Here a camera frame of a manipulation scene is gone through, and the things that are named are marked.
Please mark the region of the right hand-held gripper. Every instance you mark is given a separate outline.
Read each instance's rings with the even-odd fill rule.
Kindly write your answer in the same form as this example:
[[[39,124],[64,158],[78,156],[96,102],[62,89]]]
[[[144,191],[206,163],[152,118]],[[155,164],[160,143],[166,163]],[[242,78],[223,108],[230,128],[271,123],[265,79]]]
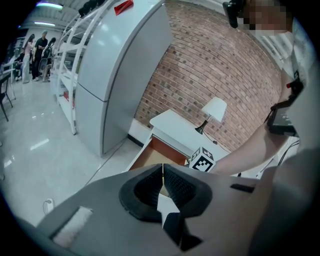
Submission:
[[[189,168],[201,172],[210,172],[216,165],[213,154],[200,146],[191,156]]]

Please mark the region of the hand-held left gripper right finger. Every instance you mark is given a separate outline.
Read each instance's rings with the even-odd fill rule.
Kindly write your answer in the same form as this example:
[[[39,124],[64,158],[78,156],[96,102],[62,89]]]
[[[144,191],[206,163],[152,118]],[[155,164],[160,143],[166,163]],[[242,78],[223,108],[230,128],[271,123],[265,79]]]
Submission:
[[[164,186],[184,218],[203,214],[212,201],[210,186],[170,164],[163,165]]]

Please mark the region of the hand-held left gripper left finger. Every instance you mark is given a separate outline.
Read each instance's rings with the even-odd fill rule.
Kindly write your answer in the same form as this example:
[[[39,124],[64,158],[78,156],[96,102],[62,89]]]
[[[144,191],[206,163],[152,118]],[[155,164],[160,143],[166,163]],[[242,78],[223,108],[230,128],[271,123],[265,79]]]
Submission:
[[[154,164],[126,172],[130,175],[119,190],[123,208],[137,220],[160,222],[159,194],[163,187],[163,165]]]

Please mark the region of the white drawer wooden inside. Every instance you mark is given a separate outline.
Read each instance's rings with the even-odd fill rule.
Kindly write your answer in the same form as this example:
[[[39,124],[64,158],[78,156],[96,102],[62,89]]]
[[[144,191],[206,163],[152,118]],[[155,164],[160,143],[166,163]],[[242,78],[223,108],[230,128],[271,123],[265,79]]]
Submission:
[[[143,145],[142,149],[124,172],[155,164],[177,164],[184,166],[188,159],[188,156],[182,154],[156,136],[152,136]]]

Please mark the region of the person's right forearm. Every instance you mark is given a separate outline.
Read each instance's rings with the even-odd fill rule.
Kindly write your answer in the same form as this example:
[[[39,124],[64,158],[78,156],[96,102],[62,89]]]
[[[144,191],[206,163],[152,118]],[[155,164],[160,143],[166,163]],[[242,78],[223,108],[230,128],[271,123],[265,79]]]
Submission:
[[[211,172],[232,176],[255,168],[274,156],[284,142],[284,138],[270,133],[262,124],[243,145],[219,159]]]

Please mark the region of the white desk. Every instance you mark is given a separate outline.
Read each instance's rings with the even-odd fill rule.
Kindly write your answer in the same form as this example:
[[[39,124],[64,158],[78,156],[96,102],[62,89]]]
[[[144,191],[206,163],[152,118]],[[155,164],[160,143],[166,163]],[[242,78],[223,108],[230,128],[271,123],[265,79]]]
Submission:
[[[206,135],[199,134],[195,125],[171,109],[152,118],[150,124],[153,135],[189,158],[199,147],[211,152],[215,163],[231,153],[219,143],[214,144]],[[259,166],[241,172],[241,177],[260,179],[272,160],[271,157]]]

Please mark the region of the white shade table lamp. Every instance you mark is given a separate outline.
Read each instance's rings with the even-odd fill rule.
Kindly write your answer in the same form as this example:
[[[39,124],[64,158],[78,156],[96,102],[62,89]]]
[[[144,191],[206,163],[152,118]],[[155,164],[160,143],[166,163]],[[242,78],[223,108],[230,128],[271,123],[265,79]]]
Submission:
[[[212,98],[201,109],[201,111],[207,115],[207,118],[199,127],[195,128],[195,130],[202,135],[210,119],[214,119],[220,123],[223,120],[226,109],[227,103],[224,100],[219,97]]]

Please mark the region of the person's white t-shirt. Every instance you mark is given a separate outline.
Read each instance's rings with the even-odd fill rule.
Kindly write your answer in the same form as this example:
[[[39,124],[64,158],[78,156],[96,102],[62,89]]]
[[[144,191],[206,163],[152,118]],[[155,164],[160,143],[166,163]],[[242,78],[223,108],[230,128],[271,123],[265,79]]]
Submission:
[[[297,151],[284,153],[272,190],[252,238],[250,256],[306,256],[320,230],[320,60],[297,19],[292,23],[292,52],[284,66],[302,91],[291,106],[278,110],[275,122],[287,120],[298,136]]]

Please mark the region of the grey two-door refrigerator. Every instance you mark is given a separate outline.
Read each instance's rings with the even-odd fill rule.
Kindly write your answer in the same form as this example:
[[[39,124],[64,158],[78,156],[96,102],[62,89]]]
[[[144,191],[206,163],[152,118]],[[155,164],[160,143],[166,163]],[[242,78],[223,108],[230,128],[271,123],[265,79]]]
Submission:
[[[172,40],[165,0],[133,0],[121,14],[107,8],[84,52],[75,90],[76,130],[92,153],[103,156],[127,137]]]

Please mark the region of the white metal shelving rack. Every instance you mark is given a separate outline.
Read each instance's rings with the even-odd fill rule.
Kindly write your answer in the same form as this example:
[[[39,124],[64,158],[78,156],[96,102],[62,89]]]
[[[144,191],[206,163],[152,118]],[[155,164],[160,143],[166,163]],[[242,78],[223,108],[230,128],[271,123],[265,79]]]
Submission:
[[[51,70],[52,82],[55,83],[54,93],[57,104],[67,119],[73,135],[77,133],[75,94],[81,61],[94,30],[110,9],[112,2],[113,0],[105,0],[101,6],[83,17],[77,14],[66,26],[57,44]],[[69,101],[63,96],[65,91],[68,92]]]

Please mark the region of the black metal chair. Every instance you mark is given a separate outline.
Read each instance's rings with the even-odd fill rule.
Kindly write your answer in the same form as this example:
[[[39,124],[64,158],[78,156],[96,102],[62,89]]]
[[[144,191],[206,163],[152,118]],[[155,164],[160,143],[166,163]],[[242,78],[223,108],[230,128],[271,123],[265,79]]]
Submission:
[[[0,78],[0,108],[4,114],[4,117],[6,121],[8,122],[8,116],[4,107],[4,99],[7,98],[7,100],[10,103],[10,106],[13,107],[12,101],[8,96],[8,87],[9,87],[9,81],[11,80],[11,75],[7,74]]]

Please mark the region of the black bundled items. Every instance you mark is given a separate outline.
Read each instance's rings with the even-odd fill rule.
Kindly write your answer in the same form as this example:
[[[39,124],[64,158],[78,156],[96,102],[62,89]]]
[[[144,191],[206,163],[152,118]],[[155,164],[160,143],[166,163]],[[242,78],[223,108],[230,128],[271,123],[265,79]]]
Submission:
[[[96,7],[100,7],[106,0],[89,0],[79,10],[80,17],[86,16],[90,11]]]

